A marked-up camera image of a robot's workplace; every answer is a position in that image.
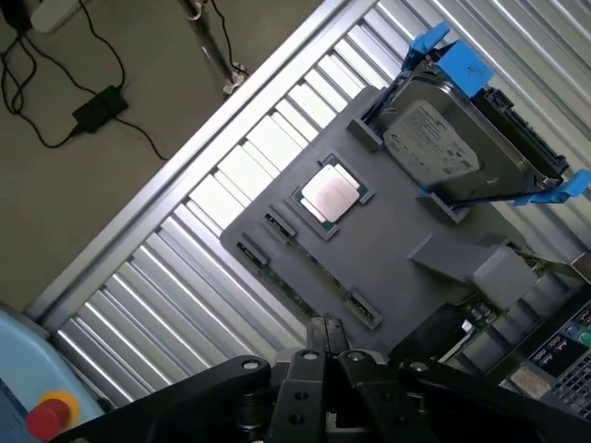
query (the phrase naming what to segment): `white label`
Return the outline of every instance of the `white label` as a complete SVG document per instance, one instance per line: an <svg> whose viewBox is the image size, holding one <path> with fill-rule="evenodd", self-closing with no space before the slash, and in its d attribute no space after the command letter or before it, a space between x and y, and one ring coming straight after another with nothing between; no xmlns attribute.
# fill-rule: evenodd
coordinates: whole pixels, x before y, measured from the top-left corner
<svg viewBox="0 0 591 443"><path fill-rule="evenodd" d="M511 376L511 381L531 398L539 400L550 391L550 384L534 371L520 367Z"/></svg>
<svg viewBox="0 0 591 443"><path fill-rule="evenodd" d="M416 101L384 133L390 153L422 186L480 168L476 153L425 101Z"/></svg>

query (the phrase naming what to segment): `power adapter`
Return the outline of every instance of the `power adapter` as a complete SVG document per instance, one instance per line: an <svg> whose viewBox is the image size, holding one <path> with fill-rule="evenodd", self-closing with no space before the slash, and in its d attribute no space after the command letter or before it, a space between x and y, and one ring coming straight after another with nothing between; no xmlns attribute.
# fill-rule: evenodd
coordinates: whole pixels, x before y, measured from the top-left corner
<svg viewBox="0 0 591 443"><path fill-rule="evenodd" d="M72 115L78 122L76 129L79 133L94 134L128 107L121 89L109 86L80 106Z"/></svg>

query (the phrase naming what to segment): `corrugated metal panel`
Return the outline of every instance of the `corrugated metal panel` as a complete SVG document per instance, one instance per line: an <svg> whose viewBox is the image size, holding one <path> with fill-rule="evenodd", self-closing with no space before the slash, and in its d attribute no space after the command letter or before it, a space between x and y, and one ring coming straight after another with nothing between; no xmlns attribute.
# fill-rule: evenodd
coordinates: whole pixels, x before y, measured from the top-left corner
<svg viewBox="0 0 591 443"><path fill-rule="evenodd" d="M163 222L145 241L137 235L131 257L104 284L94 283L94 296L57 332L57 346L115 403L233 355L272 359L301 344L302 324L224 253L217 237L358 92L392 81L409 42L427 27L452 24L448 40L467 40L495 66L491 83L538 133L574 169L591 167L591 13L583 2L357 0L340 8L324 25L333 33L307 43L258 92L260 102L272 103L262 118L242 125L240 134L222 132L194 160L195 174L162 200L170 208ZM280 80L302 69L303 60L311 65L285 89ZM236 121L249 121L247 112ZM225 150L214 146L229 139L239 141ZM203 168L209 173L197 174ZM591 245L587 197L560 206L497 207L537 252L573 258ZM567 285L552 279L537 290L552 305ZM58 308L46 323L70 315Z"/></svg>

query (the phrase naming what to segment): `floor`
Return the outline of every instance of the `floor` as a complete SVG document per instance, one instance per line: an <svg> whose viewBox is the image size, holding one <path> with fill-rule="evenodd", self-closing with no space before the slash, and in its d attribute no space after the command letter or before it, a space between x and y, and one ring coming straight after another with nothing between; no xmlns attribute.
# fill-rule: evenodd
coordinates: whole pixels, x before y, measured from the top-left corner
<svg viewBox="0 0 591 443"><path fill-rule="evenodd" d="M218 0L233 37L235 60L256 69L314 10L320 0ZM96 30L125 64L130 108L123 117L142 126L166 157L173 155L223 103L219 74L202 55L175 0L94 0ZM222 46L219 20L211 16ZM32 33L82 85L100 90L120 72L92 38L78 12L51 35ZM0 23L0 47L13 38ZM73 127L71 113L88 98L39 58L26 113L51 141ZM22 52L11 59L24 77ZM0 109L0 301L23 309L74 259L163 165L143 136L111 123L58 150L45 149L21 120Z"/></svg>

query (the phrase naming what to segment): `red emergency stop button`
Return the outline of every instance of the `red emergency stop button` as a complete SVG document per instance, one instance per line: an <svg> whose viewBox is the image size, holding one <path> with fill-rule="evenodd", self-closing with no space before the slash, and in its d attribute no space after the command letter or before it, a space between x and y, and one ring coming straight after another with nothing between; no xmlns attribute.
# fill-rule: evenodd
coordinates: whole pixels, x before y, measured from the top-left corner
<svg viewBox="0 0 591 443"><path fill-rule="evenodd" d="M47 441L66 430L70 421L70 408L65 401L49 399L35 406L25 418L29 433Z"/></svg>

